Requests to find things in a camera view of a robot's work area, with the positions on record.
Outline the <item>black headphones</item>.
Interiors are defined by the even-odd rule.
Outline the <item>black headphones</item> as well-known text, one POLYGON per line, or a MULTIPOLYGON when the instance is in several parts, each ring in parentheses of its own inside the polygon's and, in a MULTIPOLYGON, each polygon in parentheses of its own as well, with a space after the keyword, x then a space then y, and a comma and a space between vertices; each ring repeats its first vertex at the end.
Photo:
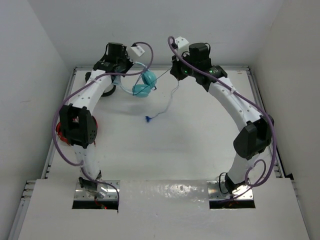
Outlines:
MULTIPOLYGON (((91 72, 88 71, 86 74, 85 74, 85 82, 87 83, 88 80, 90 79, 91 77, 91 72)), ((103 92, 103 94, 101 95, 102 97, 108 97, 108 96, 111 96, 116 90, 116 86, 111 84, 110 86, 108 86, 106 88, 106 90, 103 92)))

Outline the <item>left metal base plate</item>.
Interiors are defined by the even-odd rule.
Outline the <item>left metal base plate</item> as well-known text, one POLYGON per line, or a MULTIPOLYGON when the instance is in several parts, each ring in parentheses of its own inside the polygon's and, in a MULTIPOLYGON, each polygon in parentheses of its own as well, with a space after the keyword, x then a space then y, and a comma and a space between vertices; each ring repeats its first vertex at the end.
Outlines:
POLYGON ((75 201, 93 201, 94 198, 100 201, 117 201, 118 195, 116 190, 105 184, 99 184, 97 190, 87 190, 85 187, 81 187, 80 182, 77 181, 74 197, 75 201))

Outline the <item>teal cat-ear headphones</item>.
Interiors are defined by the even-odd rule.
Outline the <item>teal cat-ear headphones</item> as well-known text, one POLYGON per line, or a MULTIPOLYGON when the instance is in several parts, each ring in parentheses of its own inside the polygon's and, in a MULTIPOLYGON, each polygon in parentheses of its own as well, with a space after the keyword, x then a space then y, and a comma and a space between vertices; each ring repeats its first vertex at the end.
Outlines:
POLYGON ((124 92, 136 96, 138 98, 146 98, 151 91, 157 89, 157 77, 156 75, 147 69, 147 66, 141 62, 134 62, 139 66, 142 66, 145 72, 141 73, 131 90, 125 88, 121 82, 121 77, 117 76, 113 82, 114 86, 120 87, 124 92))

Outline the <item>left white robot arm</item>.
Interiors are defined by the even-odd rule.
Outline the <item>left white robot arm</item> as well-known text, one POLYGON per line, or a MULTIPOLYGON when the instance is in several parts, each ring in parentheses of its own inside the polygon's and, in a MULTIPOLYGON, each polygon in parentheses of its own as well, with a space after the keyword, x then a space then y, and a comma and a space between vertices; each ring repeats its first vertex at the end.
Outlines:
POLYGON ((102 58, 86 75, 85 89, 77 93, 75 98, 63 105, 59 111, 60 130, 73 147, 76 163, 80 164, 79 184, 88 192, 98 192, 98 184, 94 181, 101 177, 101 171, 95 157, 95 139, 98 125, 93 117, 93 110, 104 91, 112 85, 112 75, 105 73, 125 74, 133 66, 127 52, 128 48, 122 43, 110 42, 106 45, 102 58))

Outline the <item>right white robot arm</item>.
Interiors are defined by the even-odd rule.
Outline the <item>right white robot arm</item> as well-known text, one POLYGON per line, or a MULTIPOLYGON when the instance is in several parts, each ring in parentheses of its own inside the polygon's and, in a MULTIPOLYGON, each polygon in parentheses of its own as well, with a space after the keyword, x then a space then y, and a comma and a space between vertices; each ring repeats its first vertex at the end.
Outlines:
POLYGON ((238 128, 239 133, 233 141, 235 157, 224 177, 224 186, 231 195, 238 187, 250 185, 249 172, 260 162, 259 155, 272 141, 274 120, 236 91, 221 66, 212 65, 211 48, 207 43, 188 44, 177 40, 169 47, 174 54, 170 74, 179 81, 195 78, 219 101, 238 128))

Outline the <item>red headphones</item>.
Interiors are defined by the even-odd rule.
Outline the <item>red headphones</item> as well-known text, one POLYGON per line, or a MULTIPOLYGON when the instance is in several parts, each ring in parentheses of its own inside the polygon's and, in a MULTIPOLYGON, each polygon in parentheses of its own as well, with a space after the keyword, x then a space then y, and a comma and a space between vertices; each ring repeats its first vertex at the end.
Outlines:
POLYGON ((70 146, 70 143, 68 142, 67 138, 63 136, 62 134, 62 129, 61 129, 61 122, 59 121, 55 127, 55 132, 58 136, 58 138, 64 142, 65 144, 67 144, 68 146, 70 146))

